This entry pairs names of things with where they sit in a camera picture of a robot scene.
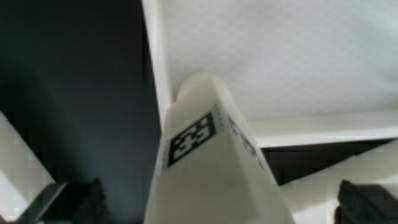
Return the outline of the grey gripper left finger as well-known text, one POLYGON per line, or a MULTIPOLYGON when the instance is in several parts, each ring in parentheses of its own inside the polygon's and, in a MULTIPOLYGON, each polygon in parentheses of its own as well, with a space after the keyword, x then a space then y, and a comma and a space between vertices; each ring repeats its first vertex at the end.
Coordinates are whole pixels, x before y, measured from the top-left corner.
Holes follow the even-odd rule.
POLYGON ((110 224, 101 181, 52 183, 14 224, 110 224))

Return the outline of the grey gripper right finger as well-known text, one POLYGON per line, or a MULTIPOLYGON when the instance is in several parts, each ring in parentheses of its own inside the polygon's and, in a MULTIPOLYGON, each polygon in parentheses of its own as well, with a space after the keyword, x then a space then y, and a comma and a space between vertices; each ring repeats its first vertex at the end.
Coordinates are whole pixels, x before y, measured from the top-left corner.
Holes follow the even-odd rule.
POLYGON ((334 224, 398 224, 398 197, 379 184, 341 181, 334 224))

